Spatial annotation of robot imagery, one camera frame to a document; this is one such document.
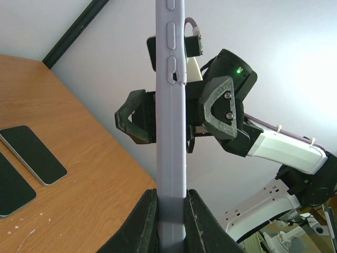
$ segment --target black plastic part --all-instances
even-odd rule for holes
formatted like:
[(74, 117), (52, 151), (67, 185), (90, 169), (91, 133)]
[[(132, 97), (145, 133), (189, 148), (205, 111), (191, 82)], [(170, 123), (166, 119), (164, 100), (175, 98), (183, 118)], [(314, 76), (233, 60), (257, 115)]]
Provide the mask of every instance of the black plastic part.
[(282, 165), (276, 174), (275, 179), (281, 179), (285, 183), (289, 188), (288, 193), (290, 195), (296, 194), (296, 196), (299, 196), (304, 189), (311, 184), (313, 176), (292, 167)]
[(189, 190), (184, 209), (188, 252), (244, 253), (244, 250), (222, 229), (195, 190)]
[[(137, 144), (155, 142), (155, 129), (153, 131), (151, 124), (149, 124), (151, 119), (154, 118), (153, 115), (150, 116), (151, 110), (148, 110), (148, 104), (151, 101), (151, 99), (148, 99), (149, 96), (151, 95), (147, 94), (145, 90), (132, 91), (126, 102), (115, 113), (116, 127), (129, 135)], [(128, 117), (133, 113), (135, 115), (132, 116), (133, 121), (131, 122)]]
[(223, 49), (207, 63), (203, 80), (210, 81), (219, 76), (230, 76), (234, 83), (235, 98), (243, 101), (257, 80), (257, 74), (240, 57)]
[(317, 227), (317, 228), (316, 228), (316, 232), (317, 232), (317, 233), (323, 233), (324, 231), (323, 231), (323, 228)]
[(190, 82), (186, 85), (186, 124), (193, 127), (200, 126), (198, 112), (199, 99), (206, 86), (206, 81)]
[(226, 152), (245, 157), (261, 133), (263, 133), (261, 128), (245, 121), (242, 130), (238, 128), (237, 137), (234, 140), (219, 141), (219, 143)]
[(299, 196), (302, 206), (320, 206), (334, 195), (337, 184), (337, 158), (327, 151), (325, 154), (328, 157), (327, 161), (314, 175), (312, 183)]
[[(184, 38), (187, 57), (199, 56), (202, 54), (201, 36), (189, 36)], [(150, 55), (152, 69), (156, 71), (156, 37), (150, 37), (146, 41), (148, 54)]]
[[(184, 200), (184, 224), (185, 253), (244, 253), (195, 190), (189, 190)], [(160, 243), (157, 227), (157, 191), (146, 190), (117, 233), (97, 253), (157, 253)]]
[(235, 98), (235, 111), (236, 111), (236, 127), (237, 129), (243, 129), (244, 122), (244, 108), (240, 99)]
[(93, 0), (55, 44), (42, 62), (51, 69), (109, 0)]
[(325, 152), (325, 164), (315, 175), (308, 175), (297, 169), (281, 166), (276, 179), (281, 179), (288, 187), (288, 193), (296, 195), (302, 207), (317, 207), (334, 195), (337, 184), (337, 158)]
[(227, 106), (222, 107), (222, 113), (231, 113), (233, 121), (231, 125), (217, 119), (212, 112), (212, 107), (219, 98), (223, 97), (225, 92), (231, 94), (234, 93), (233, 90), (233, 80), (229, 76), (222, 76), (213, 78), (209, 81), (204, 89), (204, 92), (199, 99), (199, 118), (201, 124), (206, 127), (206, 129), (215, 136), (218, 140), (228, 140), (234, 139), (237, 135), (236, 129), (236, 112), (235, 112), (235, 102), (234, 99), (226, 100)]
[(188, 55), (188, 57), (202, 55), (201, 35), (185, 37), (185, 49), (186, 55)]
[(157, 253), (157, 210), (157, 190), (146, 190), (120, 229), (97, 253)]
[(193, 152), (195, 145), (194, 129), (191, 125), (187, 125), (186, 131), (186, 151), (188, 154)]

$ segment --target phone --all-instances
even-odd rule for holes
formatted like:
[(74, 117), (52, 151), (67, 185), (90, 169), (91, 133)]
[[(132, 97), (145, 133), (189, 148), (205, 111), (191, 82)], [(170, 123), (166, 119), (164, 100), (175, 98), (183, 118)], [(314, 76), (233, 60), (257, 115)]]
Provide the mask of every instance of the phone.
[(0, 130), (0, 139), (43, 186), (67, 175), (65, 167), (26, 125)]
[(11, 215), (35, 197), (34, 189), (0, 153), (0, 217)]

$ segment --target purple cable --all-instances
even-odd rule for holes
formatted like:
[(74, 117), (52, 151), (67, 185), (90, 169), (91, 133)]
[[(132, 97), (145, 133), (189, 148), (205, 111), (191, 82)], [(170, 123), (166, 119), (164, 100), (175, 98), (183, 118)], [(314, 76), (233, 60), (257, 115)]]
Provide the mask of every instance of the purple cable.
[[(251, 121), (254, 121), (254, 122), (256, 122), (256, 123), (258, 123), (258, 124), (260, 124), (260, 125), (263, 125), (263, 126), (265, 126), (266, 128), (269, 128), (269, 129), (271, 129), (271, 130), (273, 130), (273, 131), (277, 131), (277, 130), (278, 130), (277, 127), (275, 127), (275, 126), (273, 126), (273, 125), (270, 125), (270, 124), (268, 124), (268, 123), (266, 123), (266, 122), (264, 122), (264, 121), (262, 121), (262, 120), (259, 120), (259, 119), (255, 118), (255, 117), (253, 117), (253, 116), (250, 116), (250, 115), (247, 114), (247, 113), (245, 113), (244, 116), (245, 116), (247, 119), (249, 119), (249, 120), (251, 120)], [(300, 136), (298, 136), (298, 135), (296, 135), (296, 134), (293, 134), (293, 133), (284, 131), (284, 130), (282, 130), (282, 129), (281, 129), (279, 132), (280, 132), (281, 134), (284, 134), (285, 136), (288, 136), (288, 137), (291, 137), (291, 138), (293, 138), (293, 139), (296, 139), (296, 140), (299, 140), (299, 141), (302, 141), (302, 142), (311, 144), (311, 141), (310, 141), (310, 140), (308, 140), (308, 139), (306, 139), (306, 138), (303, 138), (303, 137), (300, 137)], [(326, 151), (326, 149), (325, 149), (324, 146), (322, 146), (322, 145), (320, 145), (320, 144), (318, 144), (318, 143), (316, 143), (316, 142), (314, 142), (313, 145), (314, 145), (315, 147), (320, 148), (320, 149), (323, 150), (323, 151)]]
[(190, 23), (191, 26), (192, 26), (193, 28), (198, 27), (198, 25), (196, 24), (196, 21), (195, 21), (194, 19), (192, 19), (191, 17), (185, 18), (185, 25), (184, 25), (184, 28), (186, 27), (186, 25), (187, 25), (188, 23)]

